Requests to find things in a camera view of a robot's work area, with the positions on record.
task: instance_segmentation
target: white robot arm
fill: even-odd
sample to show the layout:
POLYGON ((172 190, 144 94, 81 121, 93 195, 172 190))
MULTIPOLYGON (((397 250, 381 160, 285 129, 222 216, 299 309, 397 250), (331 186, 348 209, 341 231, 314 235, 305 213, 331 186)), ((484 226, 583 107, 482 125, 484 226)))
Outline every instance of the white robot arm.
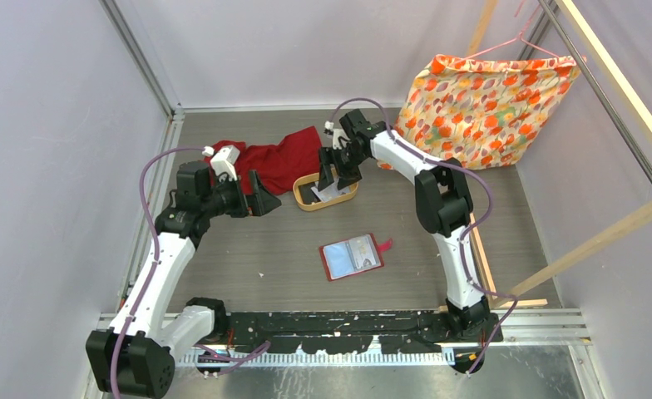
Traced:
POLYGON ((169 204, 155 221, 160 250, 157 266, 152 267, 157 250, 153 248, 135 289, 110 327, 92 331, 86 340, 86 354, 102 391, 111 391, 113 349, 133 313, 121 341, 114 376, 118 390, 127 395, 163 397, 174 376, 175 359, 184 356, 202 338, 219 337, 226 332, 229 320, 225 306, 222 301, 209 298, 191 299, 177 319, 162 327, 170 297, 210 227, 210 219, 222 214, 234 218, 262 216, 282 204, 264 188, 254 170, 249 175, 253 194, 245 195, 232 168, 235 157, 224 152, 218 161, 211 162, 215 171, 221 170, 220 175, 211 174, 204 161, 180 165, 174 191, 176 203, 169 204), (218 168, 217 163, 229 164, 230 168, 218 168))
MULTIPOLYGON (((443 166, 425 163, 423 156, 432 158, 430 155, 404 140, 398 144, 388 134, 384 122, 371 124, 360 110, 350 111, 340 119, 340 123, 343 130, 336 130, 332 147, 324 147, 319 152, 319 189, 333 183, 331 164, 339 177, 339 189, 361 179, 358 165, 367 158, 390 164, 414 184, 417 216, 424 229, 432 234, 441 254, 447 280, 449 313, 457 318, 454 324, 465 329, 467 325, 485 318, 490 313, 487 299, 471 284, 479 285, 475 271, 470 272, 472 281, 468 281, 458 253, 461 233, 470 224, 472 212, 465 176, 443 166), (442 193, 441 186, 446 186, 448 190, 442 193)), ((327 134, 332 131, 333 126, 327 122, 327 134)), ((460 166, 455 160, 446 162, 460 166)), ((463 248, 467 264, 473 265, 468 236, 464 238, 463 248)))

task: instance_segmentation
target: small wooden tray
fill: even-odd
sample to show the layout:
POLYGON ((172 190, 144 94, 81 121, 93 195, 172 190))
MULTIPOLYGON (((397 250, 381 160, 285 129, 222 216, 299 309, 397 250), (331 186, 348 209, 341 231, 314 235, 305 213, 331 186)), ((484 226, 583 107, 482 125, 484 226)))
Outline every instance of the small wooden tray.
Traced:
MULTIPOLYGON (((333 175, 336 175, 336 169, 331 168, 331 171, 333 172, 333 175)), ((319 181, 319 174, 318 173, 313 173, 311 175, 306 175, 302 176, 297 179, 297 181, 294 182, 294 185, 292 186, 292 191, 294 192, 294 197, 297 199, 297 205, 307 211, 307 212, 312 212, 315 210, 319 210, 322 208, 325 208, 330 205, 335 205, 335 204, 340 204, 344 201, 348 201, 352 199, 355 196, 356 191, 358 191, 358 182, 353 183, 350 185, 350 192, 344 195, 340 195, 339 197, 335 199, 331 199, 329 202, 315 202, 313 204, 305 204, 304 200, 302 199, 301 193, 299 193, 299 187, 301 185, 307 185, 309 183, 313 183, 319 181)))

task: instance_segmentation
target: red towel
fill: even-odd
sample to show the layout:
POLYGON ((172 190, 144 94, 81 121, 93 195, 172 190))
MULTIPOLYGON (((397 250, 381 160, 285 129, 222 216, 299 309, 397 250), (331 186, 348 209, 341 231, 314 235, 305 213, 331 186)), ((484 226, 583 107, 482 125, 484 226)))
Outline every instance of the red towel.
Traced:
POLYGON ((221 147, 235 145, 240 150, 235 162, 235 173, 242 179, 245 194, 252 194, 248 172, 257 170, 265 188, 274 195, 292 190, 294 182, 305 175, 319 172, 319 148, 321 139, 311 126, 287 135, 277 145, 251 145, 244 141, 222 140, 213 145, 218 152, 221 147))

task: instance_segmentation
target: wire hanger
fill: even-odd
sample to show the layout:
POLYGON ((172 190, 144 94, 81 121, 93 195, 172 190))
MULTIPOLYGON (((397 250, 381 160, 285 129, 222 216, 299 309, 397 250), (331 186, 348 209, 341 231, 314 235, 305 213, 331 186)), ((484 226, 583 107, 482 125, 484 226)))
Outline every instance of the wire hanger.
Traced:
MULTIPOLYGON (((526 0, 522 0, 522 1, 520 2, 519 7, 517 7, 517 12, 515 12, 515 17, 517 17, 518 15, 520 15, 520 11, 522 10, 522 6, 524 6, 525 1, 526 1, 526 0)), ((531 46, 531 47, 535 48, 536 50, 539 50, 540 52, 545 52, 546 54, 549 54, 550 56, 552 56, 552 57, 554 57, 554 58, 559 58, 559 56, 557 56, 557 55, 554 54, 553 52, 549 52, 549 51, 544 50, 543 48, 541 48, 541 47, 539 47, 539 46, 537 46, 537 45, 534 45, 534 44, 532 44, 532 43, 529 43, 529 42, 524 38, 524 34, 525 34, 526 30, 529 29, 529 26, 531 25, 531 21, 534 19, 534 16, 536 15, 536 13, 539 11, 540 8, 541 8, 541 6, 536 6, 536 8, 534 9, 534 12, 531 14, 531 16, 529 17, 529 19, 527 20, 525 26, 522 28, 522 30, 521 30, 519 33, 517 33, 517 36, 515 36, 515 37, 512 38, 511 40, 508 40, 507 42, 504 42, 504 43, 500 43, 500 44, 498 44, 497 46, 490 47, 490 48, 488 48, 488 49, 486 49, 486 50, 483 50, 483 51, 481 51, 481 52, 477 52, 477 53, 475 53, 475 54, 473 54, 473 55, 471 55, 471 56, 465 57, 465 58, 463 58, 463 59, 464 59, 464 60, 469 60, 469 59, 471 59, 471 58, 475 58, 475 57, 481 56, 481 55, 485 54, 486 52, 491 52, 491 51, 493 51, 493 50, 495 50, 495 49, 497 49, 497 48, 507 46, 508 44, 512 44, 512 43, 514 43, 514 42, 523 42, 523 43, 525 43, 526 45, 531 46)))

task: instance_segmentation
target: fabric bag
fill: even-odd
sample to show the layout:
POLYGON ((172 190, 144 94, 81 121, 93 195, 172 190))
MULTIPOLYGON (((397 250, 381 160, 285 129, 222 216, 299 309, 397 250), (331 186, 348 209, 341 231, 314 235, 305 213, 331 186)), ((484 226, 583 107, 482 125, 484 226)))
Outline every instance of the fabric bag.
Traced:
POLYGON ((513 165, 579 74, 572 57, 494 62, 437 55, 414 79, 395 129, 468 169, 513 165))

